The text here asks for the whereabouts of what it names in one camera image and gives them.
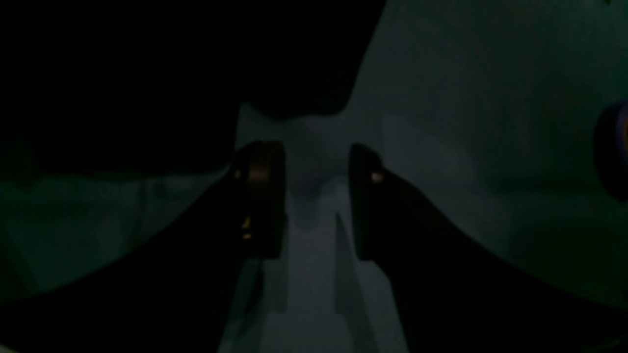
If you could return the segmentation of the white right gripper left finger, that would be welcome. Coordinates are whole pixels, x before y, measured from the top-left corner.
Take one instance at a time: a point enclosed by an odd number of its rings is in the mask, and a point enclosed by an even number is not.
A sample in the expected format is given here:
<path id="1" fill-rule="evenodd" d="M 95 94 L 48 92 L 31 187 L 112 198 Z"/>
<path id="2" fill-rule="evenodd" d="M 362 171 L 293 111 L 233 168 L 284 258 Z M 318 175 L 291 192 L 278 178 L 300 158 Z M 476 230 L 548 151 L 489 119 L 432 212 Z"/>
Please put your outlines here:
<path id="1" fill-rule="evenodd" d="M 182 215 L 81 279 L 1 304 L 1 344 L 19 353 L 215 353 L 249 259 L 280 257 L 286 152 L 258 141 Z"/>

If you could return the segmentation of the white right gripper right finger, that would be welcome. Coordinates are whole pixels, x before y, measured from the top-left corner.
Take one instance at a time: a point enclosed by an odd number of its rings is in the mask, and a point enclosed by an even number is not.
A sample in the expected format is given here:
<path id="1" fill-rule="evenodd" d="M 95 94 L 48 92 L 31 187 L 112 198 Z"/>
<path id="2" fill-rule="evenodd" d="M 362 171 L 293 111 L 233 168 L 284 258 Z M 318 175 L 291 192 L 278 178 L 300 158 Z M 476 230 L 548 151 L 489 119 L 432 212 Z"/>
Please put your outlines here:
<path id="1" fill-rule="evenodd" d="M 383 270 L 413 353 L 625 353 L 627 314 L 518 270 L 362 144 L 350 148 L 355 252 Z"/>

